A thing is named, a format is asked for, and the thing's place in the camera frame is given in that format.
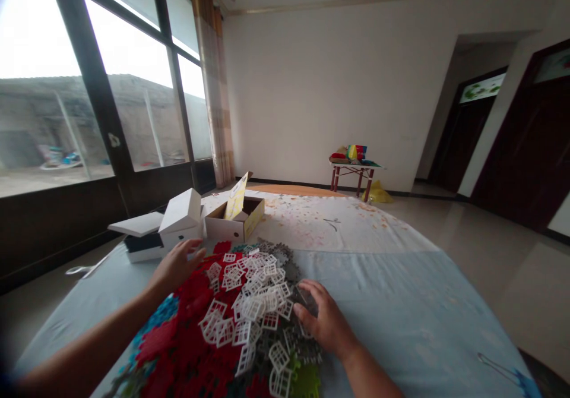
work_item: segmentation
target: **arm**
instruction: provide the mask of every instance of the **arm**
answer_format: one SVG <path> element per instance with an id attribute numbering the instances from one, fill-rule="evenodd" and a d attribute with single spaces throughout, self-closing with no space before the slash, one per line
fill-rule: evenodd
<path id="1" fill-rule="evenodd" d="M 319 306 L 319 314 L 318 318 L 313 317 L 299 303 L 293 306 L 295 314 L 316 341 L 343 364 L 354 395 L 357 398 L 403 398 L 400 389 L 358 341 L 326 288 L 308 279 L 299 286 L 311 293 Z"/>
<path id="2" fill-rule="evenodd" d="M 150 315 L 204 258 L 206 250 L 201 249 L 188 261 L 201 242 L 175 246 L 142 293 L 23 377 L 18 392 L 34 397 L 91 395 Z"/>

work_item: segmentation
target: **yellow plastic bag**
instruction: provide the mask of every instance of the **yellow plastic bag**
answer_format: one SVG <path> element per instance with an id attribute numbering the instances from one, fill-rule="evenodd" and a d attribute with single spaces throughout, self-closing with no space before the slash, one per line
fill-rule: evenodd
<path id="1" fill-rule="evenodd" d="M 360 197 L 363 201 L 365 195 L 366 195 L 366 190 L 364 190 L 364 193 L 362 193 L 362 196 Z M 380 180 L 376 180 L 370 186 L 370 194 L 368 195 L 368 201 L 370 203 L 372 202 L 392 203 L 394 202 L 394 199 L 392 199 L 392 197 L 388 194 L 388 192 L 386 192 L 386 190 L 382 188 Z"/>

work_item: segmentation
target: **right hand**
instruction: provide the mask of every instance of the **right hand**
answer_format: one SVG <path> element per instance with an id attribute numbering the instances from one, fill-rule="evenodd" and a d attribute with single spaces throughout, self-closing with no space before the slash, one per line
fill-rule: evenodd
<path id="1" fill-rule="evenodd" d="M 303 279 L 299 287 L 311 293 L 319 306 L 319 314 L 315 318 L 303 305 L 295 303 L 293 310 L 297 318 L 325 350 L 334 353 L 344 363 L 360 346 L 344 315 L 320 283 Z"/>

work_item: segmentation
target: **red table leg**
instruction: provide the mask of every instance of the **red table leg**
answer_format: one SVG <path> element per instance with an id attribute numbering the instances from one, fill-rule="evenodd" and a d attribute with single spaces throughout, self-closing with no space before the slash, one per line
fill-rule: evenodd
<path id="1" fill-rule="evenodd" d="M 356 197 L 360 195 L 360 184 L 362 184 L 362 170 L 360 170 L 358 177 L 358 187 L 356 188 Z"/>
<path id="2" fill-rule="evenodd" d="M 338 176 L 340 175 L 340 166 L 337 166 L 337 177 L 334 180 L 334 192 L 338 189 Z"/>
<path id="3" fill-rule="evenodd" d="M 374 176 L 374 170 L 370 169 L 368 172 L 368 185 L 366 186 L 366 194 L 364 195 L 364 202 L 368 202 L 368 194 L 370 193 L 370 185 L 372 184 L 373 176 Z"/>
<path id="4" fill-rule="evenodd" d="M 331 180 L 331 191 L 334 191 L 334 176 L 337 174 L 337 167 L 332 167 L 332 180 Z"/>

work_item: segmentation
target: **hand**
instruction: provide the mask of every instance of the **hand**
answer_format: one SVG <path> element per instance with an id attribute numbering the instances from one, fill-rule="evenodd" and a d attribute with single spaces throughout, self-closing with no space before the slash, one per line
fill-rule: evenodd
<path id="1" fill-rule="evenodd" d="M 305 307 L 295 303 L 293 310 L 297 318 L 325 350 L 334 353 L 344 363 L 360 346 L 344 315 L 320 283 L 303 279 L 299 287 L 311 293 L 319 306 L 319 315 L 315 318 Z"/>
<path id="2" fill-rule="evenodd" d="M 206 255 L 206 249 L 202 248 L 188 261 L 188 254 L 192 254 L 201 243 L 202 239 L 178 242 L 154 271 L 147 291 L 162 301 L 182 285 Z"/>

